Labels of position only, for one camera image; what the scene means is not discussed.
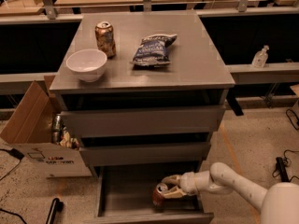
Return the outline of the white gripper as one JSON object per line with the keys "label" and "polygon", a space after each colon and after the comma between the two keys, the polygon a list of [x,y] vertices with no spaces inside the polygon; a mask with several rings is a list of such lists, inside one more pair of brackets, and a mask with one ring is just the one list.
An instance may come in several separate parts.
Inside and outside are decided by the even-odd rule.
{"label": "white gripper", "polygon": [[194,172],[188,172],[183,175],[170,175],[165,177],[162,182],[175,185],[169,190],[162,191],[162,196],[165,199],[179,199],[186,196],[186,194],[189,196],[198,194]]}

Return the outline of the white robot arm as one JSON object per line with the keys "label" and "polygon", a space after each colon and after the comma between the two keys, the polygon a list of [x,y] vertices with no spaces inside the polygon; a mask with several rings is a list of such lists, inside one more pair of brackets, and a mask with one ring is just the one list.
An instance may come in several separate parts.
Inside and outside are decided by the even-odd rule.
{"label": "white robot arm", "polygon": [[299,224],[299,186],[280,182],[266,189],[236,173],[222,162],[208,171],[165,177],[155,190],[160,199],[178,199],[200,192],[229,194],[235,191],[261,215],[261,224]]}

